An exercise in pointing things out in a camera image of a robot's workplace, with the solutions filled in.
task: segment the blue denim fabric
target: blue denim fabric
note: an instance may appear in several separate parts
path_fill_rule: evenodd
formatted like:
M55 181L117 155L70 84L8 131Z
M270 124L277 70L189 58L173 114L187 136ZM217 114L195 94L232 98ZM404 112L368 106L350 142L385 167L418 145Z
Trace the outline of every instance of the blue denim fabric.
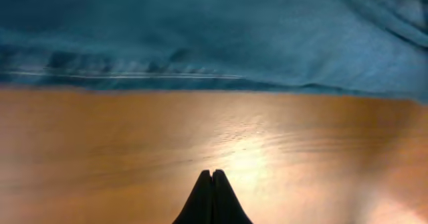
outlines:
M428 0L0 0L0 82L428 101Z

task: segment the denim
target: denim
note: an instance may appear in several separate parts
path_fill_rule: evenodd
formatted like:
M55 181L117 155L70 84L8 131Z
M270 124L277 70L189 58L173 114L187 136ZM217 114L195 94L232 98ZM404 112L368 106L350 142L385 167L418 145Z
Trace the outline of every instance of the denim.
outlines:
M0 82L428 102L428 0L0 0Z

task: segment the wooden surface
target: wooden surface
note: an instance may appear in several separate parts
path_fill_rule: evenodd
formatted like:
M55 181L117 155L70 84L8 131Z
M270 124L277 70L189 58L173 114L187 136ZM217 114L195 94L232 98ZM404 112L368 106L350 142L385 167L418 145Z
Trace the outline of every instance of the wooden surface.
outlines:
M171 223L224 169L254 223L428 223L428 111L268 94L0 91L0 223Z

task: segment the stitched seam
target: stitched seam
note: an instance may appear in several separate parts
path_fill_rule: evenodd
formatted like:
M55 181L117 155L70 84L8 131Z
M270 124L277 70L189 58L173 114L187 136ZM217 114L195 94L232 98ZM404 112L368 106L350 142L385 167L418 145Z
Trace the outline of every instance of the stitched seam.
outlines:
M120 72L120 71L116 71L116 72L112 72L112 71L108 71L108 72L100 72L97 70L79 70L79 69L67 69L67 68L42 68L42 69L31 69L31 68L17 68L17 69L13 69L13 68L3 68L2 70L0 70L0 72L33 72L33 73L44 73L45 71L50 71L50 70L54 70L54 71L60 71L60 72L75 72L75 73L79 73L79 74L96 74L96 75L116 75L116 74L120 74L120 75L147 75L147 76L157 76L157 75L172 75L172 76L225 76L225 77L230 77L230 78L242 78L241 76L237 76L237 75L231 75L231 74L204 74L204 73L156 73L156 72Z
M180 76L173 74L157 74L153 76L141 75L141 76L85 76L76 74L50 74L40 72L20 72L20 71L0 71L0 74L15 74L15 75L26 75L26 76L52 76L52 77L66 77L66 78L83 78L83 79L137 79L137 78L187 78L187 79L228 79L238 80L239 77L234 76L207 76L207 75L196 75L196 76Z

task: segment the wood grain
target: wood grain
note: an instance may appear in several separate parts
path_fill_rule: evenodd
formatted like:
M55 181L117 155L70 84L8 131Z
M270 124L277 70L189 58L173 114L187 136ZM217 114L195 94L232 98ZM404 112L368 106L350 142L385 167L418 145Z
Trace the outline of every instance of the wood grain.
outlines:
M171 223L203 169L254 223L428 223L415 103L1 90L0 110L0 223Z

